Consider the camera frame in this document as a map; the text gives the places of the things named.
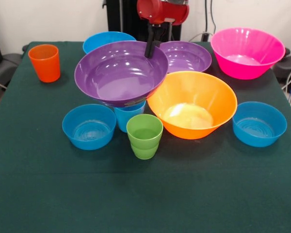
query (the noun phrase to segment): bowl rim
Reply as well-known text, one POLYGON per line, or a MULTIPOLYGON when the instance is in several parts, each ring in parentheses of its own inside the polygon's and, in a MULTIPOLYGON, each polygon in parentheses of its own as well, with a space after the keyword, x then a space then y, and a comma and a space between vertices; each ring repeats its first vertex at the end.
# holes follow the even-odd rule
POLYGON ((286 119, 286 117, 282 114, 282 112, 279 111, 279 110, 278 110, 277 108, 275 108, 274 106, 271 106, 270 104, 267 104, 267 103, 264 103, 264 102, 259 102, 259 101, 246 101, 246 102, 242 102, 242 103, 238 104, 237 109, 238 109, 239 106, 242 106, 242 105, 248 105, 248 104, 252 104, 252 103, 254 103, 254 104, 259 104, 259 105, 263 105, 263 106, 265 106, 265 107, 268 107, 268 108, 274 109, 274 110, 275 110, 279 115, 281 115, 282 118, 284 119, 284 123, 285 123, 285 127, 283 127, 282 133, 280 133, 280 134, 278 134, 278 135, 276 135, 276 136, 267 137, 267 138, 265 138, 265 137, 260 137, 260 136, 256 136, 256 135, 252 135, 252 134, 250 134, 250 133, 244 131, 242 128, 240 128, 240 127, 237 125, 237 122, 236 122, 235 119, 234 119, 235 115, 233 116, 233 119, 232 119, 232 120, 233 120, 233 125, 235 125, 235 126, 236 126, 238 129, 240 129, 242 132, 244 132, 244 133, 246 133, 246 134, 248 134, 248 135, 250 135, 250 136, 252 136, 252 137, 255 137, 255 138, 259 138, 259 139, 276 139, 276 138, 281 137, 281 136, 286 132, 286 130, 287 130, 287 128, 288 128, 288 122, 287 122, 287 119, 286 119))
MULTIPOLYGON (((121 43, 123 43, 123 44, 128 44, 128 43, 138 43, 138 44, 140 44, 140 45, 141 45, 141 44, 146 45, 146 42, 143 42, 143 41, 134 41, 134 40, 116 41, 116 42, 112 42, 112 43, 109 43, 109 44, 106 44, 106 45, 100 46, 99 48, 97 48, 97 49, 95 49, 95 50, 103 49, 103 47, 105 47, 105 46, 110 46, 110 45, 112 45, 112 44, 121 44, 121 43)), ((138 98, 141 98, 141 97, 147 96, 149 93, 151 93, 152 91, 154 91, 156 88, 158 88, 158 87, 161 85, 161 83, 164 81, 164 79, 166 78, 166 75, 167 75, 167 73, 168 73, 168 58, 167 58, 166 54, 165 54, 165 53, 164 53, 160 48, 158 48, 158 47, 156 47, 155 49, 158 50, 158 51, 160 51, 160 52, 162 52, 163 57, 164 57, 164 58, 166 59, 166 61, 167 61, 167 66, 166 66, 165 75, 163 76, 162 80, 161 80, 157 85, 155 85, 151 90, 146 91, 146 92, 144 92, 144 93, 142 93, 142 94, 140 94, 140 95, 138 95, 138 96, 135 96, 135 97, 130 98, 130 99, 115 99, 115 100, 108 100, 108 99, 102 99, 102 98, 94 97, 93 95, 90 95, 90 94, 86 93, 83 89, 80 88, 80 86, 79 86, 78 83, 77 83, 77 79, 76 79, 77 68, 78 68, 78 66, 80 65, 80 63, 83 61, 83 59, 85 59, 86 56, 89 56, 89 55, 90 55, 92 52, 94 52, 95 50, 93 50, 93 51, 91 51, 90 53, 84 55, 84 56, 80 59, 80 61, 78 62, 78 64, 76 65, 76 68, 74 69, 74 82, 75 82, 75 84, 77 85, 78 89, 81 90, 81 92, 83 92, 84 94, 86 94, 86 95, 89 96, 89 97, 92 97, 92 98, 94 98, 94 99, 96 99, 96 100, 98 100, 98 101, 101 101, 101 102, 104 102, 104 103, 107 103, 107 104, 109 104, 109 103, 110 103, 110 104, 114 104, 114 103, 117 103, 117 102, 130 102, 130 101, 132 101, 132 100, 135 100, 135 99, 138 99, 138 98)))
MULTIPOLYGON (((76 110, 78 110, 78 109, 80 109, 80 108, 86 107, 86 106, 99 107, 99 108, 101 107, 101 108, 108 109, 107 111, 109 111, 109 112, 111 113, 110 115, 113 116, 114 124, 112 125, 112 127, 110 127, 110 131, 109 131, 109 133, 108 133, 107 135, 109 135, 112 131, 115 130, 115 127, 116 127, 116 116, 115 116, 114 112, 113 112, 110 108, 108 108, 108 107, 105 106, 105 105, 102 105, 102 104, 96 104, 96 103, 83 104, 83 105, 79 105, 79 106, 77 106, 77 107, 71 109, 69 112, 66 113, 66 115, 65 115, 64 118, 63 118, 63 121, 62 121, 62 129, 63 129, 65 135, 66 135, 69 139, 76 140, 75 138, 71 137, 71 136, 66 132, 66 130, 65 130, 64 122, 66 121, 67 116, 68 116, 69 114, 71 114, 72 112, 74 112, 74 111, 76 111, 76 110)), ((93 139, 93 140, 77 140, 77 141, 79 141, 79 142, 93 142, 93 141, 101 140, 102 138, 105 138, 106 136, 101 137, 101 138, 96 138, 96 139, 93 139)))
POLYGON ((225 28, 225 29, 222 29, 218 32, 216 32, 212 37, 211 37, 211 40, 210 40, 210 45, 212 47, 212 50, 214 51, 215 54, 219 55, 220 57, 228 60, 228 61, 231 61, 229 59, 227 59, 226 57, 224 57, 223 55, 221 55, 214 47, 213 47, 213 39, 215 37, 217 37, 218 35, 220 35, 221 33, 223 32, 226 32, 226 31, 230 31, 230 30, 235 30, 235 29, 245 29, 245 30, 250 30, 250 31, 256 31, 256 32, 260 32, 260 33, 263 33, 263 34, 266 34, 266 35, 269 35, 270 37, 274 38, 275 40, 277 40, 280 44, 281 44, 281 47, 283 49, 283 52, 282 52, 282 55, 280 56, 280 58, 276 59, 275 61, 273 62, 269 62, 269 63, 264 63, 264 64, 259 64, 259 65, 250 65, 250 64, 243 64, 243 63, 237 63, 237 64, 240 64, 240 65, 243 65, 243 66, 248 66, 248 67, 263 67, 263 66, 271 66, 277 62, 279 62, 285 55, 286 53, 286 47, 285 45, 282 43, 281 40, 279 40, 276 36, 270 34, 270 33, 267 33, 263 30, 259 30, 259 29, 256 29, 256 28, 250 28, 250 27, 232 27, 232 28, 225 28))
POLYGON ((201 48, 203 51, 205 51, 205 54, 209 55, 209 57, 210 57, 210 62, 209 62, 209 64, 207 64, 207 66, 206 66, 205 69, 203 69, 203 70, 199 70, 199 71, 195 70, 195 71, 197 71, 197 72, 204 72, 204 71, 207 70, 207 69, 211 66, 211 64, 212 64, 212 55, 211 55, 211 53, 210 53, 210 52, 209 52, 205 47, 203 47, 203 46, 201 46, 201 45, 199 45, 199 44, 196 44, 196 43, 194 43, 194 42, 190 42, 190 41, 176 41, 176 40, 174 40, 174 41, 167 41, 167 42, 163 42, 163 43, 161 43, 160 48, 161 48, 162 45, 168 45, 168 44, 190 44, 190 45, 192 45, 192 46, 199 47, 199 48, 201 48))
MULTIPOLYGON (((231 88, 231 87, 230 87, 226 82, 224 82, 223 80, 221 80, 221 79, 219 79, 219 78, 217 78, 217 77, 215 77, 215 76, 213 76, 213 75, 211 75, 211 74, 207 74, 207 73, 200 72, 200 71, 177 71, 177 72, 169 73, 168 75, 173 75, 173 74, 175 74, 175 73, 202 73, 202 74, 204 74, 204 75, 206 75, 206 76, 211 76, 212 78, 217 79, 219 82, 222 82, 223 85, 225 85, 229 90, 232 91, 232 93, 233 93, 233 97, 234 97, 234 100, 235 100, 235 109, 233 110, 233 113, 231 114, 230 117, 228 117, 227 120, 225 120, 225 121, 223 121, 223 122, 221 122, 221 123, 219 123, 219 124, 213 125, 213 126, 211 126, 211 127, 208 127, 208 128, 199 128, 199 129, 183 128, 183 127, 180 127, 180 126, 176 126, 176 125, 174 125, 174 124, 171 124, 171 123, 169 123, 168 121, 164 120, 162 117, 160 117, 160 119, 161 119, 163 122, 166 122, 166 123, 168 123, 168 124, 170 124, 170 125, 172 125, 172 126, 175 126, 175 127, 179 128, 179 129, 185 129, 185 130, 212 130, 212 129, 215 130, 215 129, 217 129, 218 127, 224 125, 225 123, 227 123, 229 120, 231 120, 231 119, 233 118, 233 116, 235 115, 235 113, 236 113, 236 111, 237 111, 238 101, 237 101, 237 96, 236 96, 234 90, 233 90, 233 89, 232 89, 232 88, 231 88)), ((156 114, 155 111, 154 111, 151 107, 150 107, 150 109, 152 110, 152 112, 153 112, 156 116, 158 116, 158 114, 156 114)))
POLYGON ((96 33, 94 35, 91 35, 90 37, 86 38, 86 40, 84 40, 83 42, 83 45, 82 45, 82 48, 83 48, 83 51, 86 53, 86 54, 89 54, 91 51, 87 52, 86 49, 84 48, 85 44, 88 43, 88 41, 96 36, 100 36, 100 35, 104 35, 104 34, 125 34, 125 35, 128 35, 131 37, 132 40, 122 40, 122 41, 137 41, 135 37, 133 37, 132 35, 128 34, 128 33, 123 33, 123 32, 117 32, 117 31, 109 31, 109 32, 101 32, 101 33, 96 33))

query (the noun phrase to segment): table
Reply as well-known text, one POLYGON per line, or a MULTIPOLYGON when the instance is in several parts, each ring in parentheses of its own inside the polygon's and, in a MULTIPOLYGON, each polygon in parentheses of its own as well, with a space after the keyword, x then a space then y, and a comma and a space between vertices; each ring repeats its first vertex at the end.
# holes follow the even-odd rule
POLYGON ((239 102, 278 108, 288 130, 262 149, 240 142, 231 122, 200 140, 164 130, 155 157, 142 161, 118 128, 100 150, 70 144, 63 117, 94 101, 74 83, 82 43, 53 44, 60 80, 39 82, 25 55, 0 104, 0 233, 291 233, 291 108, 271 70, 233 79, 200 43, 212 54, 208 73, 239 102))

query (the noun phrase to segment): plastic bowl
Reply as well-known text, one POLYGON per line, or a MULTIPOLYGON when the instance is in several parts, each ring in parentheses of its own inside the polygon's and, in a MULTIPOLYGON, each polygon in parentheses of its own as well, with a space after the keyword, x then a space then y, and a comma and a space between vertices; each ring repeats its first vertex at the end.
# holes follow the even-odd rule
POLYGON ((117 42, 117 41, 125 41, 125 40, 133 40, 136 39, 126 33, 121 32, 104 32, 97 33, 89 38, 87 38, 83 43, 83 50, 86 54, 97 49, 100 46, 117 42))
POLYGON ((168 59, 168 73, 177 71, 205 71, 212 62, 204 47, 184 41, 170 41, 160 45, 168 59))
POLYGON ((255 79, 281 60, 285 46, 276 37, 256 29, 229 28, 211 38, 221 70, 236 79, 255 79))
POLYGON ((79 106, 63 119, 63 131, 71 143, 82 150, 96 150, 107 145, 114 133, 114 112, 100 104, 79 106))
POLYGON ((233 117, 236 137, 253 147, 273 144, 287 129, 283 114, 273 106, 261 102, 244 102, 238 105, 233 117))
POLYGON ((236 95, 225 82, 197 71, 168 74, 147 101, 164 127, 183 139, 207 136, 228 122, 237 109, 236 95))
POLYGON ((162 83, 168 60, 155 47, 145 57, 146 43, 121 41, 91 51, 78 63, 74 77, 79 89, 107 105, 128 107, 138 104, 162 83))

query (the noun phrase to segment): blue cup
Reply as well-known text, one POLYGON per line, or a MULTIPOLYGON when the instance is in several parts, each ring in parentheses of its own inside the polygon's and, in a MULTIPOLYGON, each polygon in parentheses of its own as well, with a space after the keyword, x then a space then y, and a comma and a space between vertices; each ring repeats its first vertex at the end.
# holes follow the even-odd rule
POLYGON ((253 147, 273 144, 287 129, 283 114, 262 102, 244 102, 238 105, 233 117, 236 137, 253 147))
POLYGON ((124 107, 124 108, 114 108, 115 116, 117 119, 118 127, 121 131, 127 133, 126 125, 127 122, 134 116, 144 113, 146 101, 143 101, 137 105, 124 107))
POLYGON ((71 110, 62 124, 71 143, 82 150, 96 150, 107 145, 115 126, 114 112, 100 104, 86 104, 71 110))
POLYGON ((83 50, 86 54, 89 52, 97 49, 100 46, 118 42, 118 41, 125 41, 125 40, 133 40, 136 39, 126 33, 121 32, 104 32, 104 33, 97 33, 89 38, 87 38, 83 43, 83 50))

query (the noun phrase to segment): plastic cup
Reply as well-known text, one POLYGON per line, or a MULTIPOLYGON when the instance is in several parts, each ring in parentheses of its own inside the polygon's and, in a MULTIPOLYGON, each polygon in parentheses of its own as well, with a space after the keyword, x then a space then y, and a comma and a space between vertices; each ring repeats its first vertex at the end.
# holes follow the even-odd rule
POLYGON ((60 77, 58 48, 54 45, 38 45, 28 52, 33 68, 44 83, 52 83, 60 77))
POLYGON ((152 158, 160 143, 163 123, 156 116, 140 114, 127 123, 127 133, 131 148, 139 159, 152 158))
POLYGON ((127 133, 127 122, 134 116, 144 113, 146 101, 143 101, 137 105, 125 108, 114 108, 118 127, 121 131, 127 133))

